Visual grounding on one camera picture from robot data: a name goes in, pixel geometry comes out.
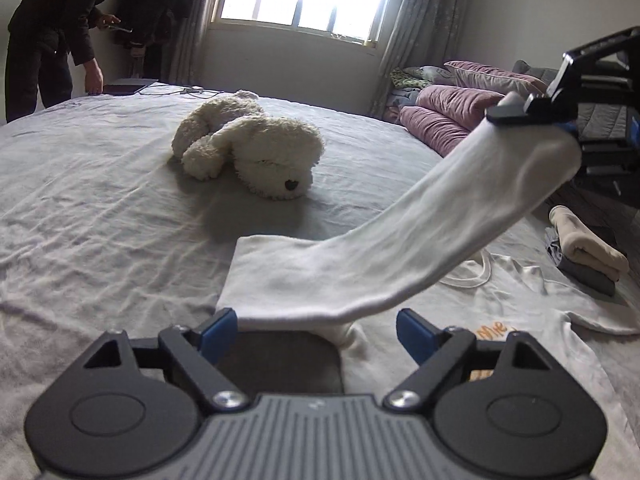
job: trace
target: screw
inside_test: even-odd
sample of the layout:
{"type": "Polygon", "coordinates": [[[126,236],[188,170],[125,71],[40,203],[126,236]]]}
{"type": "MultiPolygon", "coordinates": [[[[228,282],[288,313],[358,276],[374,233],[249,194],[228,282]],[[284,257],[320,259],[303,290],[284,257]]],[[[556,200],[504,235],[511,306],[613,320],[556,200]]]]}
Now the screw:
{"type": "Polygon", "coordinates": [[[389,394],[387,400],[394,408],[407,410],[416,406],[420,402],[420,397],[411,390],[396,390],[389,394]]]}
{"type": "Polygon", "coordinates": [[[243,394],[233,390],[222,390],[216,393],[211,400],[221,410],[242,408],[247,403],[247,398],[243,394]]]}
{"type": "Polygon", "coordinates": [[[320,410],[320,409],[324,408],[324,400],[322,400],[322,399],[312,400],[309,403],[309,407],[312,410],[320,410]]]}

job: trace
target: man's hand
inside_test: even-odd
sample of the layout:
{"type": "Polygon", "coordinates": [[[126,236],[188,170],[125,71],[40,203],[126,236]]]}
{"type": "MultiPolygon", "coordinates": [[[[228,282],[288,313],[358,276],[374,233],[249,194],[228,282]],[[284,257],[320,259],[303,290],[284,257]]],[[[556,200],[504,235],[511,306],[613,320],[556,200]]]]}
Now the man's hand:
{"type": "Polygon", "coordinates": [[[84,76],[84,90],[89,95],[101,94],[102,87],[104,86],[104,78],[102,77],[102,70],[100,70],[100,66],[95,58],[84,64],[84,70],[86,72],[84,76]]]}
{"type": "Polygon", "coordinates": [[[95,26],[98,27],[100,30],[104,30],[109,25],[116,25],[118,23],[120,23],[120,19],[114,16],[113,14],[103,14],[95,22],[95,26]]]}

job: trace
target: stuffed animal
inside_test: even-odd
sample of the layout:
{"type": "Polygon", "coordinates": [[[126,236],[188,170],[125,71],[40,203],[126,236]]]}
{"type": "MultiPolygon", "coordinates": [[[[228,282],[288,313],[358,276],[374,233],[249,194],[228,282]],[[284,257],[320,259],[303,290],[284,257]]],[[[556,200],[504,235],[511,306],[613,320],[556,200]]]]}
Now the stuffed animal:
{"type": "Polygon", "coordinates": [[[297,119],[250,115],[196,140],[182,156],[187,174],[207,180],[232,158],[238,177],[251,191],[286,200],[306,193],[311,169],[324,152],[319,130],[297,119]]]}
{"type": "Polygon", "coordinates": [[[256,102],[258,96],[253,92],[239,90],[235,94],[214,97],[191,112],[178,126],[172,150],[178,160],[196,140],[213,134],[222,126],[238,117],[262,114],[264,110],[256,102]]]}

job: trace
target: wall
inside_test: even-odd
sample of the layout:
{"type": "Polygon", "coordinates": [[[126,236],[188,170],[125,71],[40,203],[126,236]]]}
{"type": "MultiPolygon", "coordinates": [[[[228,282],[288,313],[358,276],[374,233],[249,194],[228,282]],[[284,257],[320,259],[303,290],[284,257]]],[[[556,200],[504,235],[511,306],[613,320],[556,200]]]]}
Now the wall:
{"type": "Polygon", "coordinates": [[[566,50],[632,25],[640,0],[469,0],[456,57],[558,68],[566,50]]]}
{"type": "MultiPolygon", "coordinates": [[[[9,33],[6,28],[11,20],[15,8],[20,4],[21,0],[0,0],[0,124],[4,124],[4,66],[6,63],[6,46],[8,43],[9,33]]],[[[113,12],[115,0],[106,0],[100,5],[103,11],[111,10],[113,12]]],[[[111,81],[127,74],[128,56],[122,48],[111,43],[110,32],[101,32],[92,30],[92,40],[94,43],[94,51],[98,63],[102,68],[105,81],[111,81]]],[[[75,67],[71,57],[69,57],[69,66],[74,80],[74,96],[84,94],[84,69],[82,66],[75,67]]]]}
{"type": "Polygon", "coordinates": [[[359,44],[295,30],[229,25],[207,33],[200,84],[365,114],[379,65],[378,51],[359,44]]]}

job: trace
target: gray gripper base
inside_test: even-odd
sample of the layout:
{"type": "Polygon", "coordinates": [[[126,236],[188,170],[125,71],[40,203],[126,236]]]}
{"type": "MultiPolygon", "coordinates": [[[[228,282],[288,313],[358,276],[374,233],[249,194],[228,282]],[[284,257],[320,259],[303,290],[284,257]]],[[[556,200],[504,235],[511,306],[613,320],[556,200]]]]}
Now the gray gripper base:
{"type": "Polygon", "coordinates": [[[136,480],[488,478],[433,442],[420,416],[384,412],[371,396],[264,395],[245,412],[210,418],[186,450],[136,480]]]}

